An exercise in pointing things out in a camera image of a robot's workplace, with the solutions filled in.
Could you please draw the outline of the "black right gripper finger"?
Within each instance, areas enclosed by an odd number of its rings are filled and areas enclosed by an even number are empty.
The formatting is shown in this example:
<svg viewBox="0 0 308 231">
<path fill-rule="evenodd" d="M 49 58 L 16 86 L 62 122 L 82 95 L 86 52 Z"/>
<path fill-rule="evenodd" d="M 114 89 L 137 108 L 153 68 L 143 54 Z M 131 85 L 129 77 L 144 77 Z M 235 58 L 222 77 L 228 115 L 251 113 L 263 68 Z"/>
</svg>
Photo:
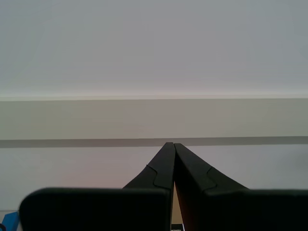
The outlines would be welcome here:
<svg viewBox="0 0 308 231">
<path fill-rule="evenodd" d="M 19 206 L 25 231 L 168 231 L 175 146 L 167 142 L 121 189 L 44 188 Z"/>
<path fill-rule="evenodd" d="M 176 143 L 174 179 L 187 231 L 306 231 L 306 190 L 252 190 Z"/>
</svg>

